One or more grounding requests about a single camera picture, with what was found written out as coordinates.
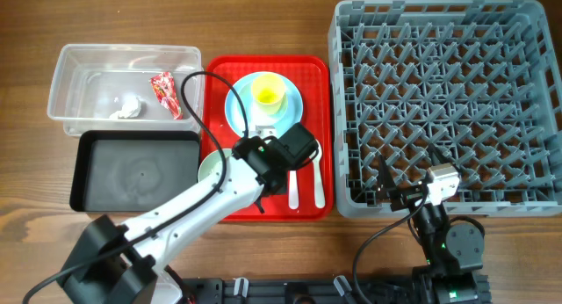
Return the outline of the red strawberry cake wrapper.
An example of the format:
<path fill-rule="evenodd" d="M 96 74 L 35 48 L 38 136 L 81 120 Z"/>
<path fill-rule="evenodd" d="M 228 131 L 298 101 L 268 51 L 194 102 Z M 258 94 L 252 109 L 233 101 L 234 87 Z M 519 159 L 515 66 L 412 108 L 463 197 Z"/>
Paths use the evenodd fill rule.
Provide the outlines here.
<path fill-rule="evenodd" d="M 173 119 L 182 119 L 183 112 L 177 98 L 175 81 L 170 72 L 162 72 L 150 79 L 153 92 L 158 102 L 170 111 Z"/>

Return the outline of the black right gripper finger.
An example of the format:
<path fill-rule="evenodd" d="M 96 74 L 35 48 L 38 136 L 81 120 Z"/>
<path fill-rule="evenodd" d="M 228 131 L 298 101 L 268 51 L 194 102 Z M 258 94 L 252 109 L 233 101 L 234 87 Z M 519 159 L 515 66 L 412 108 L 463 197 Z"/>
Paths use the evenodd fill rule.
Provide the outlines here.
<path fill-rule="evenodd" d="M 395 183 L 392 174 L 386 164 L 386 159 L 383 155 L 378 156 L 378 198 L 379 199 L 393 199 L 395 192 Z"/>
<path fill-rule="evenodd" d="M 433 144 L 428 145 L 428 154 L 431 161 L 431 167 L 429 169 L 432 172 L 457 171 L 457 167 L 455 166 L 455 164 Z"/>

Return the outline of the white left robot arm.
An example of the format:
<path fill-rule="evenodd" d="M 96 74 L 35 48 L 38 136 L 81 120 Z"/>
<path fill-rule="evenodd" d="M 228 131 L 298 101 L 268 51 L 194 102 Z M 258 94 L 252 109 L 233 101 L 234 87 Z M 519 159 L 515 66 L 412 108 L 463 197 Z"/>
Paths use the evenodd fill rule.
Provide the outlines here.
<path fill-rule="evenodd" d="M 286 137 L 238 140 L 208 177 L 169 202 L 120 224 L 106 214 L 91 222 L 56 283 L 74 303 L 162 302 L 166 290 L 158 284 L 185 247 L 230 214 L 277 193 L 288 171 L 316 149 Z"/>

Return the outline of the white plastic fork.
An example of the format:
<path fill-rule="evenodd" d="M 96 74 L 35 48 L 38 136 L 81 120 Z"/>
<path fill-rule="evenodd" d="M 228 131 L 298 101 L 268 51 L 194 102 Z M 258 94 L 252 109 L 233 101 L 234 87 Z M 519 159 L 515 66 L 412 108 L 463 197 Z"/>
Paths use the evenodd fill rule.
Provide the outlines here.
<path fill-rule="evenodd" d="M 291 170 L 289 172 L 288 206 L 292 210 L 299 208 L 299 188 L 296 170 Z"/>

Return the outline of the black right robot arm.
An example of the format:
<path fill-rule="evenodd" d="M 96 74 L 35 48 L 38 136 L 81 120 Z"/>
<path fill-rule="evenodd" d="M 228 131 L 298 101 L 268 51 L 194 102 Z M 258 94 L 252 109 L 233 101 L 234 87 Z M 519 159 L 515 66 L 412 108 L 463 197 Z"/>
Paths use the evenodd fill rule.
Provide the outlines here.
<path fill-rule="evenodd" d="M 378 157 L 378 198 L 389 198 L 391 209 L 408 210 L 407 222 L 417 234 L 427 264 L 412 271 L 415 303 L 490 303 L 483 268 L 485 230 L 467 216 L 451 218 L 444 201 L 455 196 L 460 171 L 435 146 L 428 147 L 431 166 L 423 180 L 409 187 L 393 181 L 384 156 Z"/>

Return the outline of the white plastic spoon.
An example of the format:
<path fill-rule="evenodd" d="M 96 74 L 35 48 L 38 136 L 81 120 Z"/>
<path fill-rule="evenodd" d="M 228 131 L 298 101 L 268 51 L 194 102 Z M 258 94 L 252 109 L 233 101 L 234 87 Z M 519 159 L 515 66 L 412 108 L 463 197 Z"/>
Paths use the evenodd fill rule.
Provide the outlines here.
<path fill-rule="evenodd" d="M 322 209 L 326 206 L 326 199 L 323 190 L 323 183 L 322 183 L 321 169 L 320 169 L 322 149 L 319 141 L 317 141 L 317 144 L 318 144 L 317 154 L 313 158 L 313 192 L 314 192 L 315 206 L 319 209 Z"/>

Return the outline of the white napkin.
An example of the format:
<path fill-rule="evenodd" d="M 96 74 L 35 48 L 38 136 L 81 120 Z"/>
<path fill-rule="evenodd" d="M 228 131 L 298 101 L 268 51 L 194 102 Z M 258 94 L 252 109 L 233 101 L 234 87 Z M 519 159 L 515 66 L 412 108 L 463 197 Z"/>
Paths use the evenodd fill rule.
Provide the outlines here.
<path fill-rule="evenodd" d="M 109 119 L 132 119 L 140 115 L 142 102 L 137 97 L 128 98 L 121 109 L 112 113 Z"/>

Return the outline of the green bowl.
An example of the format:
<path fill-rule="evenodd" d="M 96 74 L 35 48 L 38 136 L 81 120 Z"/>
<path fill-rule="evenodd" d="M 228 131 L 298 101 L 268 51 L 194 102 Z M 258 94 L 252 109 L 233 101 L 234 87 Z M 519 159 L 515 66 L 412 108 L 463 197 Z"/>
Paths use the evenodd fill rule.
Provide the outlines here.
<path fill-rule="evenodd" d="M 222 157 L 218 150 L 210 153 L 199 165 L 198 182 L 203 182 L 208 177 L 213 181 L 219 180 L 222 173 L 222 164 Z"/>

